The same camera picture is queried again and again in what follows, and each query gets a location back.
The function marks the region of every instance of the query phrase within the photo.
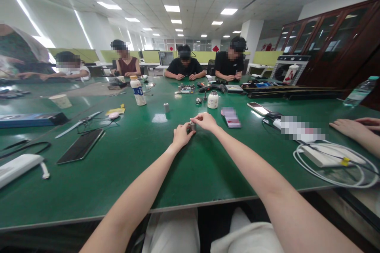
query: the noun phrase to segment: water bottle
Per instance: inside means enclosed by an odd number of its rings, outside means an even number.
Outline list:
[[[379,76],[370,76],[368,80],[359,84],[351,94],[344,100],[343,104],[345,106],[356,107],[367,97],[369,93],[375,88],[376,80]]]

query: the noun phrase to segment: black t-shirt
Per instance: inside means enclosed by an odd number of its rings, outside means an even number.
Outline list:
[[[243,71],[244,63],[243,56],[239,56],[234,61],[228,58],[227,51],[217,53],[215,58],[215,70],[218,70],[223,75],[235,75],[236,72]]]
[[[203,68],[201,64],[196,60],[195,58],[190,58],[190,64],[187,66],[187,68],[182,64],[180,58],[173,59],[173,61],[170,63],[169,67],[167,68],[167,71],[173,73],[173,74],[182,74],[190,76],[191,74],[198,74],[203,71]]]

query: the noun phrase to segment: white pants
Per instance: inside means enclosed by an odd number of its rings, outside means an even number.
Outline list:
[[[198,210],[154,213],[142,253],[199,253]],[[211,244],[212,253],[283,253],[270,223],[251,223],[241,208],[232,216],[230,233]]]

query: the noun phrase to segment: paper cup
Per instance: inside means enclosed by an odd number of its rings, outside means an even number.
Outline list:
[[[49,99],[52,100],[61,109],[72,107],[72,104],[70,103],[67,95],[65,94],[52,96],[52,97],[49,97]]]
[[[116,78],[119,79],[121,82],[125,83],[125,77],[124,76],[118,76]]]

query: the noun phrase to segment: black smartphone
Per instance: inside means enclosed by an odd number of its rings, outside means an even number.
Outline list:
[[[64,164],[84,159],[102,134],[103,129],[100,128],[81,135],[56,162],[56,164]]]

